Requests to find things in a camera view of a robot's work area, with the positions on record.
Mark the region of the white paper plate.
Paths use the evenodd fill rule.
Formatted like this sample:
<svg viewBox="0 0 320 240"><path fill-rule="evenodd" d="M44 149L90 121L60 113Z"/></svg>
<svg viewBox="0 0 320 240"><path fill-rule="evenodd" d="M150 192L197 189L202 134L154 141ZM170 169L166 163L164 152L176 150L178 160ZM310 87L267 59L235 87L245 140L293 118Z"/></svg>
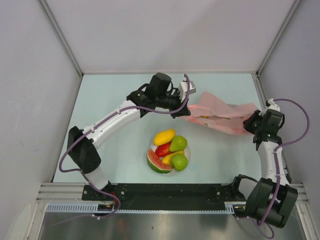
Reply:
<svg viewBox="0 0 320 240"><path fill-rule="evenodd" d="M149 149L152 149L154 152L156 151L156 149L157 149L157 145L154 145L154 144L150 144L150 146L149 146ZM189 165L189 163L190 163L190 160L191 160L191 150L190 150L190 147L189 146L187 146L184 150L184 155L186 156L186 158L187 158L187 160L188 160L188 165ZM172 167L172 172L170 172L170 173L167 173L167 174L163 174L163 173L160 173L160 174L162 174L162 175L168 175L168 176L173 176L173 175L176 175L176 174L179 174L180 172L182 172L182 171L184 171L184 170L182 170L182 171L177 171L177 170L175 170L174 169L174 167L173 167L173 165L171 164L171 166L170 167Z"/></svg>

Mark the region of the red fake mango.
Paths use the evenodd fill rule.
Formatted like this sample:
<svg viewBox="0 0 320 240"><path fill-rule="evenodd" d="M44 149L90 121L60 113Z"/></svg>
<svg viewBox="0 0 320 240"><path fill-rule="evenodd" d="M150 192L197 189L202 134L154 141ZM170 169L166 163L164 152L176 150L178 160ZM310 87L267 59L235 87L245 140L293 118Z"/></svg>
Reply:
<svg viewBox="0 0 320 240"><path fill-rule="evenodd" d="M165 143L163 145L160 145L156 148L155 150L155 154L159 157L159 158L163 158L167 155L169 155L171 153L170 151L170 145L171 142Z"/></svg>

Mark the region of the green fake fruit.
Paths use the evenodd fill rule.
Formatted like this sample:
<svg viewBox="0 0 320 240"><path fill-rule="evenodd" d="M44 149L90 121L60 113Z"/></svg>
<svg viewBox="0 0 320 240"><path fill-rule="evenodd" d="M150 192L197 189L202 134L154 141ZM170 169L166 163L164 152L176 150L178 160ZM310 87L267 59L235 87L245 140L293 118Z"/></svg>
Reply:
<svg viewBox="0 0 320 240"><path fill-rule="evenodd" d="M170 152L183 151L188 146L188 141L181 135L176 135L169 146Z"/></svg>
<svg viewBox="0 0 320 240"><path fill-rule="evenodd" d="M176 171L183 171L189 162L184 154L179 153L171 158L171 163Z"/></svg>

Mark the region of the red watermelon slice toy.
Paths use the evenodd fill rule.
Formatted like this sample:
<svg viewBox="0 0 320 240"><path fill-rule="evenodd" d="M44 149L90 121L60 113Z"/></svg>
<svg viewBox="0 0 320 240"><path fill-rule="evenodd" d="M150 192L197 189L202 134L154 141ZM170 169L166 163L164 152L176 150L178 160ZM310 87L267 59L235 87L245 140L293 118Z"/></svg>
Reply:
<svg viewBox="0 0 320 240"><path fill-rule="evenodd" d="M147 152L146 162L147 165L156 173L168 174L173 171L173 168L164 164L152 149L149 149Z"/></svg>

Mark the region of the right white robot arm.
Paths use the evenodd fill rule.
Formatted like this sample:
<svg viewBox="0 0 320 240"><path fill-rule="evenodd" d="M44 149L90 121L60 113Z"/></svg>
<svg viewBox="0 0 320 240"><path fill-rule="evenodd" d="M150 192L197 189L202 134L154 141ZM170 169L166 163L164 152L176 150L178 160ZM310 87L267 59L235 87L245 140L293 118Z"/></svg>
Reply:
<svg viewBox="0 0 320 240"><path fill-rule="evenodd" d="M252 142L261 162L261 178L256 180L240 174L230 188L235 200L246 201L245 208L236 210L236 215L277 228L286 225L298 198L298 191L290 186L282 163L283 142L278 131L284 117L278 110L256 110L243 122L243 128L253 135Z"/></svg>

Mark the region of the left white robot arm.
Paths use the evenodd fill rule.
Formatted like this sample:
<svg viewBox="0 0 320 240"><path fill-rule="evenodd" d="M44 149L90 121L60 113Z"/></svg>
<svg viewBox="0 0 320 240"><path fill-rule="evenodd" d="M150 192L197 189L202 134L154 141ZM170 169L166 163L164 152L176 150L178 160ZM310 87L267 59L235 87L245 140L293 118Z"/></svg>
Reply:
<svg viewBox="0 0 320 240"><path fill-rule="evenodd" d="M172 118L190 116L187 106L189 96L196 86L188 77L174 87L172 79L164 73L156 73L150 82L132 91L125 101L99 121L83 129L72 127L68 132L67 150L63 157L70 156L80 172L93 188L100 200L110 196L110 181L100 168L98 149L119 129L144 117L148 113L170 115Z"/></svg>

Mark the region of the yellow fake mango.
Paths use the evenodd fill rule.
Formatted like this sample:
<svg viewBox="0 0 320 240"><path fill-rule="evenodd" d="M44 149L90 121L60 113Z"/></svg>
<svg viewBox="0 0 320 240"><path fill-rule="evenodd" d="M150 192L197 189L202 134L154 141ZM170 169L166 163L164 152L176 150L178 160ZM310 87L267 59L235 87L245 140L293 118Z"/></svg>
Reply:
<svg viewBox="0 0 320 240"><path fill-rule="evenodd" d="M178 154L184 154L184 151L181 150L181 151L176 151L176 152L170 153L170 154L166 155L165 157L163 157L162 162L167 166L171 166L172 165L172 162L171 162L172 157L175 155L178 155Z"/></svg>
<svg viewBox="0 0 320 240"><path fill-rule="evenodd" d="M173 128L158 132L153 139L153 144L156 146L167 144L172 141L175 135L176 131Z"/></svg>

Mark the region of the pink plastic bag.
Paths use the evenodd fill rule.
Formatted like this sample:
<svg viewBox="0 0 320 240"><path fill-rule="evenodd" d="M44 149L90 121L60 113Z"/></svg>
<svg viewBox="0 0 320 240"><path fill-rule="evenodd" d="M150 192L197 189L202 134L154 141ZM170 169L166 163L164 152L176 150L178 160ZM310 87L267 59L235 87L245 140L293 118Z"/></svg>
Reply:
<svg viewBox="0 0 320 240"><path fill-rule="evenodd" d="M190 123L199 124L229 135L250 135L243 127L256 110L254 103L227 104L217 96L204 91L197 104L188 106L191 115L181 119Z"/></svg>

